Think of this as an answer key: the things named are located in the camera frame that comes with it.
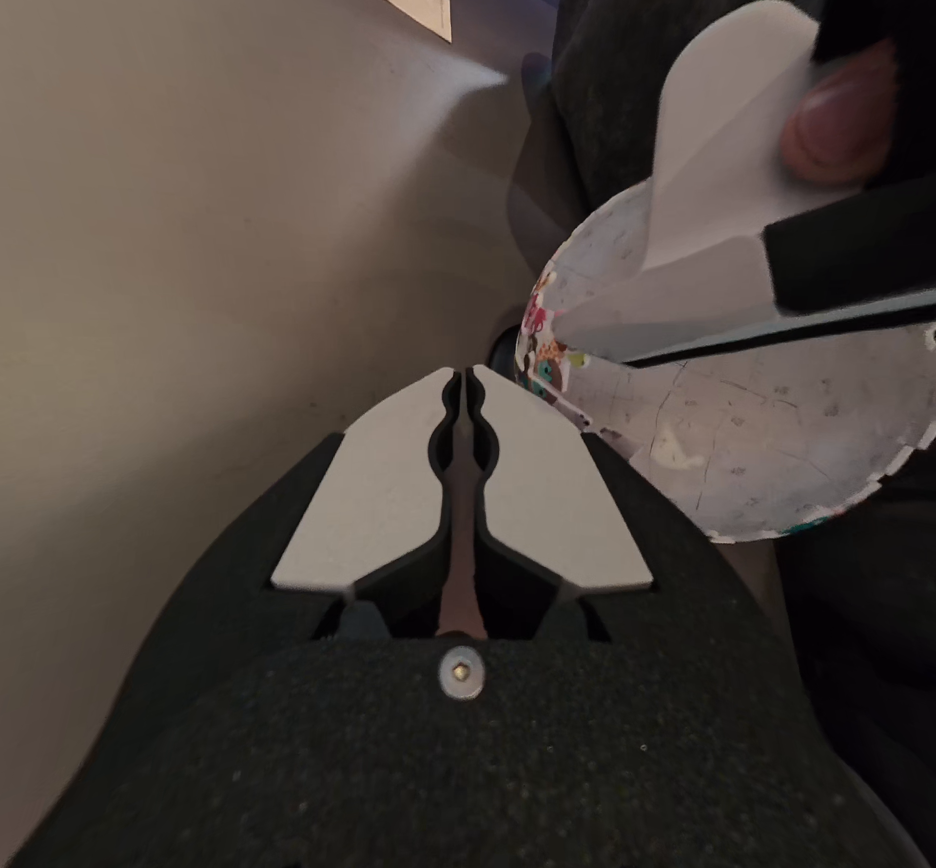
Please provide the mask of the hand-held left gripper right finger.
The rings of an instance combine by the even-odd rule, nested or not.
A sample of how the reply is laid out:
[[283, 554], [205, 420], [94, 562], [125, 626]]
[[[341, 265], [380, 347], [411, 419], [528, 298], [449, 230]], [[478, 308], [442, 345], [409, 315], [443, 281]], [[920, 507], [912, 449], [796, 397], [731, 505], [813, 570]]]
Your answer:
[[555, 605], [649, 591], [650, 568], [583, 433], [484, 365], [469, 369], [481, 478], [474, 591], [490, 638], [533, 638]]

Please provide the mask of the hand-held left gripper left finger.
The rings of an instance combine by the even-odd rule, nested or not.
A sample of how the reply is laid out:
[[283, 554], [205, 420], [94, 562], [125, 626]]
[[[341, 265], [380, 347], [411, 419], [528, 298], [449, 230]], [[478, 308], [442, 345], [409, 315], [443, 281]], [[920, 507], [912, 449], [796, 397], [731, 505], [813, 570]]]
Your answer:
[[451, 564], [462, 375], [442, 367], [345, 429], [272, 573], [278, 591], [373, 604], [392, 635], [435, 635]]

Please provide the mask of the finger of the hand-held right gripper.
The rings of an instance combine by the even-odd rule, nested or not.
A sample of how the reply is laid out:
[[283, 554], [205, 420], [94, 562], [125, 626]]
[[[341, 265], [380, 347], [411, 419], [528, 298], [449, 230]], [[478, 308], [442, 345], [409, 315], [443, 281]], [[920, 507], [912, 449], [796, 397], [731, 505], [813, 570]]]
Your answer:
[[783, 0], [734, 10], [695, 37], [660, 95], [647, 244], [638, 269], [555, 321], [557, 340], [614, 362], [667, 362], [872, 314], [778, 307], [763, 233], [855, 192], [794, 178], [780, 136], [815, 82], [818, 22]]
[[755, 347], [791, 344], [835, 335], [888, 331], [933, 323], [935, 289], [894, 293], [886, 298], [853, 303], [832, 310], [797, 315], [774, 313], [748, 324], [719, 323], [711, 332], [697, 328], [670, 335], [638, 350], [624, 351], [623, 365], [638, 369], [666, 362], [732, 354]]

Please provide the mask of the colourful puzzle ball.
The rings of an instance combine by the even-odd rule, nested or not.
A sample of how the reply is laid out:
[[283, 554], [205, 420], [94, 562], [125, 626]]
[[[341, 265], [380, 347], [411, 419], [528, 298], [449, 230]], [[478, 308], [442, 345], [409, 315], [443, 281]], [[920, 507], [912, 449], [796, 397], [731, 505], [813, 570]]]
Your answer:
[[934, 453], [934, 324], [634, 369], [567, 347], [555, 321], [633, 276], [649, 182], [615, 196], [546, 262], [515, 350], [521, 386], [595, 434], [710, 538], [795, 533]]

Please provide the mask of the black ball stand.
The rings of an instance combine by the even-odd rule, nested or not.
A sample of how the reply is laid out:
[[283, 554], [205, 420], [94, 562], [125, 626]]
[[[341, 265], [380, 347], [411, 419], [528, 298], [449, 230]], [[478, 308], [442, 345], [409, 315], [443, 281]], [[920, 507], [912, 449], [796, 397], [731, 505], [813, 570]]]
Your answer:
[[523, 333], [521, 324], [508, 327], [495, 338], [487, 355], [486, 366], [505, 379], [517, 383], [520, 369], [517, 362], [518, 352], [521, 352], [523, 358], [526, 345], [527, 336]]

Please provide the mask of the person's right hand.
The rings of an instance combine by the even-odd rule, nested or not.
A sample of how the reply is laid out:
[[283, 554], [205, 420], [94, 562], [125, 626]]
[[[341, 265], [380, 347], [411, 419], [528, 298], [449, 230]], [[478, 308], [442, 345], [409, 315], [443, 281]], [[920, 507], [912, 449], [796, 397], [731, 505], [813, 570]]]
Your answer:
[[810, 90], [788, 118], [780, 158], [796, 178], [825, 187], [876, 176], [892, 143], [897, 109], [894, 42], [855, 54]]

